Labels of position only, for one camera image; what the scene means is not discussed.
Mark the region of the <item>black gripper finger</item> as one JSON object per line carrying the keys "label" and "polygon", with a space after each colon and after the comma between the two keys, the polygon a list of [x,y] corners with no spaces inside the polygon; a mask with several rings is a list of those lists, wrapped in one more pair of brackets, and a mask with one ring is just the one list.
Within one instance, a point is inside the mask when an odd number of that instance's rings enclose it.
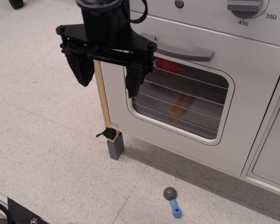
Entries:
{"label": "black gripper finger", "polygon": [[143,83],[144,74],[140,67],[127,67],[126,68],[126,88],[128,90],[128,97],[134,98],[138,95],[141,84]]}
{"label": "black gripper finger", "polygon": [[88,86],[94,74],[94,62],[86,54],[65,53],[67,62],[77,81],[84,87]]}

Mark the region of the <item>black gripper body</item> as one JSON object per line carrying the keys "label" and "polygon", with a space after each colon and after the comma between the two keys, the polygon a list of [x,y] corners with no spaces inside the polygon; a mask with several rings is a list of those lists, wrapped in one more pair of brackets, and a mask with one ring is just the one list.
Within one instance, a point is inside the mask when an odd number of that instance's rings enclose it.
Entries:
{"label": "black gripper body", "polygon": [[78,0],[83,17],[82,24],[60,25],[56,33],[61,36],[62,51],[74,44],[73,51],[84,57],[131,67],[134,63],[142,72],[155,68],[153,41],[133,31],[131,24],[143,22],[148,15],[147,1],[142,16],[131,19],[128,0]]}

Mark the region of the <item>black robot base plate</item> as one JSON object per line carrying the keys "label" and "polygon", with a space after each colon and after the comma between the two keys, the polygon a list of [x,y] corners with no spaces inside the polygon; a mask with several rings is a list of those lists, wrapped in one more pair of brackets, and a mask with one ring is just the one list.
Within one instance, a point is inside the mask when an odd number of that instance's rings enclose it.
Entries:
{"label": "black robot base plate", "polygon": [[49,222],[42,217],[31,212],[9,197],[7,198],[7,204],[13,224],[49,224]]}

